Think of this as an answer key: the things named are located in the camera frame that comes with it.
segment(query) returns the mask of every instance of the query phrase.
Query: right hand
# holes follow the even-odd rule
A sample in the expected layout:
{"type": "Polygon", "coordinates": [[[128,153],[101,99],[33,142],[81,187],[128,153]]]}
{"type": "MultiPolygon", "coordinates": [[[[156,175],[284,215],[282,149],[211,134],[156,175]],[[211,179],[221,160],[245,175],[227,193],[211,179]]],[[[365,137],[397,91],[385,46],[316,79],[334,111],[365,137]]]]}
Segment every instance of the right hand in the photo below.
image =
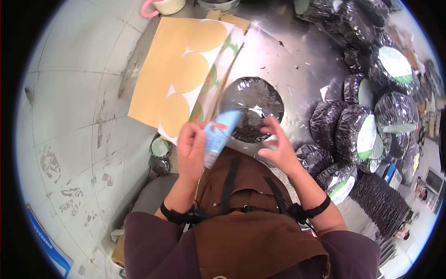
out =
{"type": "Polygon", "coordinates": [[[206,122],[187,122],[178,139],[178,179],[194,185],[194,189],[204,170],[205,126],[206,122]]]}
{"type": "Polygon", "coordinates": [[[268,141],[266,144],[276,145],[277,149],[262,148],[259,150],[258,155],[270,160],[286,175],[290,176],[297,168],[302,167],[294,153],[291,142],[274,117],[268,116],[263,120],[263,123],[265,127],[260,129],[261,133],[275,134],[277,136],[276,141],[268,141]]]}

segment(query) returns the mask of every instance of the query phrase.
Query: white cup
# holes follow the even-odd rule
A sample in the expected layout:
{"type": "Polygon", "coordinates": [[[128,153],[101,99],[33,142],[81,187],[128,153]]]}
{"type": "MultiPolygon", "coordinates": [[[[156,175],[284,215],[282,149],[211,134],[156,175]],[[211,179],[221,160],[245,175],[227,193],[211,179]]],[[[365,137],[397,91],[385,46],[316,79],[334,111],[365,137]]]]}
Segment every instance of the white cup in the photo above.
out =
{"type": "Polygon", "coordinates": [[[142,17],[149,18],[158,14],[171,15],[181,10],[186,5],[186,0],[147,0],[141,6],[142,17]],[[150,3],[153,3],[156,10],[153,12],[147,12],[147,8],[150,3]]]}

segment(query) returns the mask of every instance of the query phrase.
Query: stainless steel table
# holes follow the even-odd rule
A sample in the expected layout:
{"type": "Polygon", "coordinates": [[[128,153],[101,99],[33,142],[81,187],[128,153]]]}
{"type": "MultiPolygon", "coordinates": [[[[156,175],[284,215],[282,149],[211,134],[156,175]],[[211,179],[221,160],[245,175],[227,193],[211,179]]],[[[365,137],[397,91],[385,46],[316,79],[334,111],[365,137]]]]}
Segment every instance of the stainless steel table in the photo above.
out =
{"type": "MultiPolygon", "coordinates": [[[[186,6],[172,17],[205,18],[208,10],[186,6]]],[[[292,1],[241,3],[226,13],[248,19],[251,27],[228,76],[226,86],[237,78],[259,76],[272,84],[285,105],[281,126],[294,146],[312,143],[309,118],[317,102],[341,99],[349,70],[341,49],[315,25],[294,16],[292,1]]],[[[131,98],[136,79],[150,48],[160,18],[153,18],[139,40],[124,75],[120,94],[131,98]]],[[[230,139],[228,147],[253,157],[262,143],[230,139]]]]}

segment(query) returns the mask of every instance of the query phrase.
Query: blue paper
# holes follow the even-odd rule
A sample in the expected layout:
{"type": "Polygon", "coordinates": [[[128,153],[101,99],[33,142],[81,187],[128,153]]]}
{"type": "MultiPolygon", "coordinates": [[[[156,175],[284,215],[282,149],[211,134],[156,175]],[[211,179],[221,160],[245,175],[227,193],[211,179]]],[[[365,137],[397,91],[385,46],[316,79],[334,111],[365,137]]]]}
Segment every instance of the blue paper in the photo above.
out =
{"type": "Polygon", "coordinates": [[[70,269],[73,266],[73,261],[69,257],[67,257],[59,249],[59,247],[54,244],[48,234],[46,234],[42,226],[40,226],[39,222],[37,221],[29,205],[26,207],[26,214],[31,221],[31,226],[36,233],[44,252],[54,264],[54,267],[56,267],[56,269],[62,274],[63,278],[66,278],[68,272],[70,272],[70,269]]]}

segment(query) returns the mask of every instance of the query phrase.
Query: brown apron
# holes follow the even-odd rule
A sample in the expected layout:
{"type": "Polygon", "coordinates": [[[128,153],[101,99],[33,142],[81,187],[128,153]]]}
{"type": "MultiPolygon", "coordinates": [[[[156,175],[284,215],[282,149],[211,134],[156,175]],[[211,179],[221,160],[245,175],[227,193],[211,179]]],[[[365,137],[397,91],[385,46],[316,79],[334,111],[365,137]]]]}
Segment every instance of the brown apron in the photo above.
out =
{"type": "Polygon", "coordinates": [[[203,279],[267,278],[313,257],[326,263],[328,278],[328,253],[286,215],[286,187],[256,159],[225,147],[204,171],[197,203],[210,217],[194,225],[203,279]]]}

